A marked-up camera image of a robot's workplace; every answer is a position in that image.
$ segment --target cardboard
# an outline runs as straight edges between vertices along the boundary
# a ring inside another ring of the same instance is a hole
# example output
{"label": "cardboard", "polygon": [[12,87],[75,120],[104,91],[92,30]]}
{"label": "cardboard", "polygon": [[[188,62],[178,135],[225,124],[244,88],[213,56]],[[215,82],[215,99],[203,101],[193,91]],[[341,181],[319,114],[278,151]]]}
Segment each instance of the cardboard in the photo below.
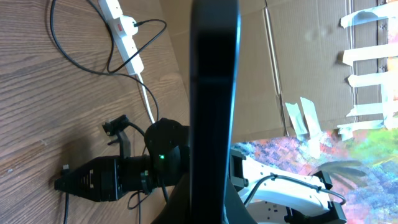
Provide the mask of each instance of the cardboard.
{"label": "cardboard", "polygon": [[[192,0],[160,0],[160,3],[189,93]],[[374,7],[376,2],[240,1],[242,32],[233,142],[283,136],[285,130],[295,134],[285,103],[298,103],[300,97],[314,102],[322,130],[336,129],[338,124],[368,121],[377,116],[346,117],[357,103],[381,102],[378,87],[367,86],[369,91],[357,90],[346,81],[351,74],[376,73],[378,62],[355,62],[351,68],[338,63],[338,55],[353,47],[377,45],[380,35],[384,38],[377,29],[377,22],[347,29],[340,27],[340,19],[353,12],[349,6],[357,11]]]}

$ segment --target white power strip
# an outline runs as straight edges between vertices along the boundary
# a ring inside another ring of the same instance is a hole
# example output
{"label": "white power strip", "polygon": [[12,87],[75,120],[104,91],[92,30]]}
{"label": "white power strip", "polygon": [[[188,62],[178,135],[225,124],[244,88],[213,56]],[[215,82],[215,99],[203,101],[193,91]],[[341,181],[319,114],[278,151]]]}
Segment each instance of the white power strip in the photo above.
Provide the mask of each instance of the white power strip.
{"label": "white power strip", "polygon": [[[134,27],[136,21],[123,15],[118,0],[98,0],[98,3],[106,22],[111,27],[114,41],[123,62],[125,62],[137,52],[137,47],[132,39],[132,36],[138,32],[138,27]],[[144,70],[139,54],[126,64],[126,68],[129,75],[136,75]]]}

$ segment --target cable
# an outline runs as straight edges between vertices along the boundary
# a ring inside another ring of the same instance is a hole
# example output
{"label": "cable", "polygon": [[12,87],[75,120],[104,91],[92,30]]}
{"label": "cable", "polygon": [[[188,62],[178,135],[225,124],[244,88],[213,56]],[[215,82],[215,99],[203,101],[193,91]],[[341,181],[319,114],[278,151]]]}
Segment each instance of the cable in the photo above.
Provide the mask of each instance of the cable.
{"label": "cable", "polygon": [[134,124],[132,122],[128,122],[127,124],[129,126],[132,126],[135,130],[137,130],[142,135],[142,137],[145,137],[145,132],[140,127],[138,127],[136,124]]}
{"label": "cable", "polygon": [[154,40],[156,40],[160,35],[162,35],[162,33],[166,30],[166,28],[167,28],[167,23],[165,22],[165,21],[163,21],[163,20],[161,20],[161,19],[148,19],[148,20],[146,20],[146,21],[141,21],[141,22],[137,22],[136,24],[134,24],[134,27],[139,27],[139,26],[141,26],[141,25],[143,25],[143,24],[145,24],[145,23],[147,23],[147,22],[161,22],[161,23],[163,23],[164,24],[164,26],[163,26],[163,29],[158,33],[158,34],[156,34],[155,35],[155,37],[153,37],[150,41],[148,41],[146,44],[144,44],[144,46],[142,46],[135,54],[133,54],[129,59],[127,59],[123,64],[121,64],[117,69],[115,69],[115,70],[110,70],[109,69],[109,64],[110,64],[110,61],[111,61],[111,58],[112,58],[112,55],[109,57],[109,60],[108,60],[108,64],[107,64],[107,66],[106,66],[106,70],[109,72],[109,73],[115,73],[115,72],[117,72],[117,71],[119,71],[120,69],[122,69],[125,65],[127,65],[127,63],[129,63],[135,56],[137,56],[139,53],[141,53],[146,47],[148,47],[148,45],[149,44],[151,44]]}
{"label": "cable", "polygon": [[321,188],[320,186],[308,184],[308,183],[306,183],[306,182],[304,182],[304,181],[297,180],[297,179],[292,178],[292,177],[287,177],[287,176],[284,176],[284,175],[273,174],[273,175],[268,175],[268,176],[266,176],[266,177],[263,177],[263,178],[261,178],[261,179],[257,182],[257,184],[254,186],[254,188],[251,190],[251,192],[250,192],[249,196],[247,197],[247,199],[244,201],[244,203],[243,203],[244,206],[247,207],[247,206],[249,205],[250,201],[253,199],[253,197],[254,197],[254,195],[256,194],[256,192],[257,192],[258,188],[260,187],[260,185],[261,185],[264,181],[266,181],[266,180],[268,180],[268,179],[271,179],[271,178],[274,178],[274,180],[275,180],[276,178],[288,180],[288,181],[291,181],[291,182],[293,182],[293,183],[300,184],[300,185],[302,185],[302,186],[309,187],[309,188],[311,188],[311,189],[315,189],[315,190],[317,190],[317,191],[321,191],[321,192],[324,192],[324,193],[328,193],[328,194],[334,195],[334,196],[336,196],[336,197],[339,197],[339,198],[341,199],[340,205],[344,205],[344,204],[346,203],[345,197],[342,196],[341,194],[338,194],[338,193],[334,192],[334,191],[327,190],[327,189],[323,189],[323,188]]}
{"label": "cable", "polygon": [[[144,83],[141,74],[137,73],[137,76],[138,76],[139,81]],[[155,123],[154,115],[152,114],[152,111],[150,110],[150,105],[149,105],[147,92],[146,92],[144,87],[142,87],[142,92],[144,94],[144,99],[145,99],[145,104],[146,104],[146,107],[147,107],[147,113],[149,115],[149,119],[150,119],[151,123],[154,124]]]}
{"label": "cable", "polygon": [[63,215],[63,224],[68,223],[68,213],[69,213],[69,194],[65,194],[65,213]]}
{"label": "cable", "polygon": [[[147,146],[144,147],[144,150],[142,151],[142,156],[145,154],[145,149]],[[140,195],[138,194],[138,224],[141,224],[141,203],[148,197],[147,195],[144,199],[141,200]]]}
{"label": "cable", "polygon": [[149,195],[147,195],[144,199],[139,200],[138,203],[137,203],[135,206],[130,207],[130,201],[131,201],[131,199],[132,199],[134,196],[136,196],[136,195],[139,196],[140,193],[144,193],[144,192],[143,192],[142,190],[138,190],[138,191],[134,192],[134,193],[130,196],[129,202],[128,202],[128,204],[127,204],[127,209],[128,209],[128,210],[134,210],[135,208],[139,207],[140,204],[149,196]]}
{"label": "cable", "polygon": [[[96,12],[98,13],[98,15],[102,18],[102,20],[104,21],[105,26],[106,26],[106,28],[107,28],[107,30],[108,30],[110,36],[111,36],[111,40],[112,40],[111,53],[110,53],[110,55],[109,55],[109,59],[108,59],[108,62],[107,62],[107,64],[109,64],[110,61],[111,61],[111,56],[112,56],[113,49],[114,49],[114,39],[113,39],[113,35],[111,34],[111,28],[110,28],[109,25],[106,23],[105,18],[102,16],[102,14],[101,14],[100,11],[98,10],[98,8],[97,8],[90,0],[87,0],[87,1],[90,3],[91,6],[93,6],[93,8],[94,8],[94,9],[96,10]],[[72,59],[72,58],[64,51],[64,49],[61,47],[61,45],[60,45],[60,43],[59,43],[59,41],[58,41],[58,39],[57,39],[57,36],[55,35],[55,31],[54,31],[54,9],[55,9],[55,3],[56,3],[56,2],[57,2],[57,0],[53,0],[52,3],[51,3],[51,10],[50,10],[50,31],[51,31],[51,35],[52,35],[52,37],[53,37],[54,43],[55,43],[55,45],[57,46],[57,48],[59,49],[59,51],[62,53],[62,55],[63,55],[67,60],[69,60],[72,64],[74,64],[74,66],[76,66],[76,67],[82,69],[83,71],[90,72],[90,73],[93,73],[93,74],[96,74],[96,75],[106,75],[106,76],[116,76],[116,75],[117,75],[117,76],[128,77],[128,78],[131,78],[131,79],[133,79],[134,81],[140,83],[140,84],[149,92],[149,94],[151,95],[151,97],[154,99],[154,102],[155,102],[155,105],[156,105],[156,111],[157,111],[157,118],[156,118],[156,120],[159,120],[159,106],[158,106],[158,104],[157,104],[157,100],[156,100],[155,96],[153,95],[153,93],[150,91],[150,89],[149,89],[147,86],[145,86],[145,84],[143,84],[141,81],[139,81],[138,79],[136,79],[136,78],[134,78],[134,77],[132,77],[132,76],[130,76],[130,75],[125,75],[125,74],[121,74],[121,73],[106,73],[106,72],[97,72],[97,71],[91,70],[91,69],[86,68],[86,67],[80,65],[79,63],[77,63],[74,59]]]}
{"label": "cable", "polygon": [[166,201],[166,203],[168,203],[169,202],[169,195],[168,195],[168,193],[167,193],[167,189],[166,189],[166,186],[164,185],[164,181],[163,180],[161,180],[161,186],[162,186],[162,191],[163,191],[163,196],[164,196],[164,200]]}

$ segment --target masking tape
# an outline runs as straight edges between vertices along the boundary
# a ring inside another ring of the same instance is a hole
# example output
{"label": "masking tape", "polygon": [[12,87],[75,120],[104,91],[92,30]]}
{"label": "masking tape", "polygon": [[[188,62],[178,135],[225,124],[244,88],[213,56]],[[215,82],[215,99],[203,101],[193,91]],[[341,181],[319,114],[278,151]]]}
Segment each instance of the masking tape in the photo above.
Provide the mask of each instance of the masking tape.
{"label": "masking tape", "polygon": [[384,125],[387,129],[396,128],[396,120],[394,119],[394,112],[396,112],[397,108],[395,106],[398,101],[394,101],[394,84],[396,83],[385,83],[381,85],[381,101],[383,117],[384,117]]}
{"label": "masking tape", "polygon": [[310,149],[310,155],[314,158],[319,158],[321,154],[320,149],[320,138],[322,135],[321,127],[315,110],[315,105],[312,101],[300,97],[301,104],[304,110],[305,120],[307,121],[308,131],[310,132],[311,139],[308,140],[308,148]]}
{"label": "masking tape", "polygon": [[378,21],[381,19],[393,18],[397,16],[398,2],[390,2],[382,6],[363,9],[347,15],[340,20],[340,25],[344,28],[364,24],[367,22]]}
{"label": "masking tape", "polygon": [[296,132],[297,139],[304,141],[308,131],[305,127],[303,117],[300,112],[298,104],[285,103],[287,112],[289,113],[290,120],[292,121],[294,131]]}
{"label": "masking tape", "polygon": [[383,83],[398,83],[398,72],[382,72],[367,75],[350,75],[348,83],[352,87],[380,85]]}
{"label": "masking tape", "polygon": [[307,100],[306,98],[301,99],[301,104],[303,105],[305,120],[308,124],[308,130],[310,132],[311,138],[321,135],[321,127],[319,126],[319,120],[317,116],[317,112],[315,110],[315,105],[312,101]]}
{"label": "masking tape", "polygon": [[354,61],[374,58],[393,57],[398,55],[398,43],[345,50],[343,63],[353,66]]}
{"label": "masking tape", "polygon": [[[301,104],[303,106],[305,119],[310,133],[310,139],[308,143],[308,154],[312,157],[319,159],[320,150],[320,138],[322,136],[321,127],[319,125],[317,112],[315,111],[315,105],[312,101],[301,97]],[[294,131],[296,132],[297,139],[300,141],[306,140],[308,131],[305,127],[303,117],[300,112],[298,104],[285,103],[287,112],[289,113],[290,120],[292,121]]]}
{"label": "masking tape", "polygon": [[337,126],[337,128],[340,128],[338,134],[341,135],[341,139],[343,141],[352,138],[354,131],[361,129],[381,129],[383,127],[384,127],[383,120],[363,121],[351,124],[342,124]]}
{"label": "masking tape", "polygon": [[349,116],[362,116],[369,114],[384,114],[385,111],[397,112],[398,101],[386,103],[370,103],[365,105],[354,105],[354,108],[347,114]]}

